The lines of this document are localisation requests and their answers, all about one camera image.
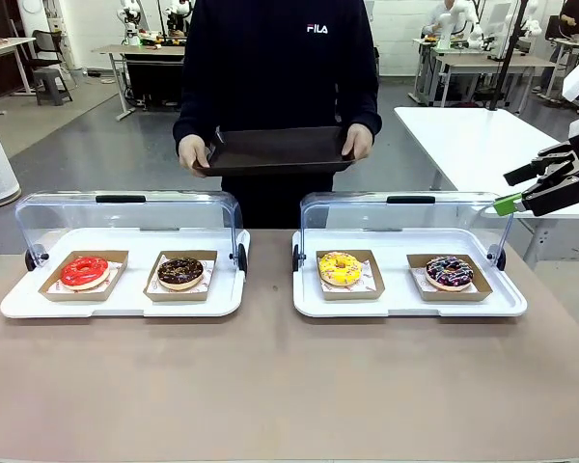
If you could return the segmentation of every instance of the person holding tray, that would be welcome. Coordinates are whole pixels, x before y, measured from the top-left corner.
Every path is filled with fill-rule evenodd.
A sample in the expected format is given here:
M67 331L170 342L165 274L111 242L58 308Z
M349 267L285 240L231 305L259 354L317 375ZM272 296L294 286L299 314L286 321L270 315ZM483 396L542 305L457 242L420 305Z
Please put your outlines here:
M343 155L369 155L381 128L373 41L363 0L198 0L174 125L180 165L200 176L221 131L338 125ZM333 174L223 177L245 228L297 229L300 201Z

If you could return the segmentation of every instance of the person's left hand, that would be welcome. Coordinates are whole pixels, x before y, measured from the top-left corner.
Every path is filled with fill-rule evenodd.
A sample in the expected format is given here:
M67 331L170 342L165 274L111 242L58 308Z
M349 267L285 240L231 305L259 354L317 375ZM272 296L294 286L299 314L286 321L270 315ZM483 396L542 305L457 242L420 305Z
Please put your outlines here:
M371 154L373 146L373 134L361 123L353 123L347 131L347 139L341 151L343 156L348 156L354 150L354 160L360 161Z

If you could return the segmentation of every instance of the gray stool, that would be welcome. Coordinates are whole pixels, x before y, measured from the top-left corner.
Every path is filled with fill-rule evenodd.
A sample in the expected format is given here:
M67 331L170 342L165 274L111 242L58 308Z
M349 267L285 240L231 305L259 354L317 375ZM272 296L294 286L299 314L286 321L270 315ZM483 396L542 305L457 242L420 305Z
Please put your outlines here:
M54 106L62 106L64 103L64 98L68 98L73 101L70 95L69 89L67 89L67 84L65 84L65 79L59 70L54 68L41 68L32 71L32 76L35 79L35 91L37 94L37 103L41 106L42 100L53 100ZM59 90L56 85L56 79L60 79L62 82L64 90Z

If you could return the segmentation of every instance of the black tray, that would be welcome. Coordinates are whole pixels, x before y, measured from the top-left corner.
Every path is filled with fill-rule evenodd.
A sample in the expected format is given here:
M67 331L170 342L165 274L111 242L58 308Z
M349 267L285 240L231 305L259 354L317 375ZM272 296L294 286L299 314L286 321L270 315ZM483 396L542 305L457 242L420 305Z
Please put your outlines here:
M333 174L344 171L353 155L341 156L345 133L339 127L223 132L213 144L208 177Z

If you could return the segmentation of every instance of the clear plastic lid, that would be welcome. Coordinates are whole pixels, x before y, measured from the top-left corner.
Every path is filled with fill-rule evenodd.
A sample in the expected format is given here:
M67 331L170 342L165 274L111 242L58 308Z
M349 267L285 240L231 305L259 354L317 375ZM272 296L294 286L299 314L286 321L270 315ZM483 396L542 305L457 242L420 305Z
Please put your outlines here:
M234 197L222 192L36 193L17 204L15 217L28 246L29 269L42 266L51 248L78 229L211 230L231 240L231 259L238 265L236 238L242 230L242 216Z
M310 237L322 231L349 232L369 240L367 232L417 229L462 229L475 235L494 265L503 266L502 249L512 215L500 217L493 209L495 195L459 192L315 193L301 204L300 244L294 250L294 269L307 258ZM369 240L377 246L381 240Z

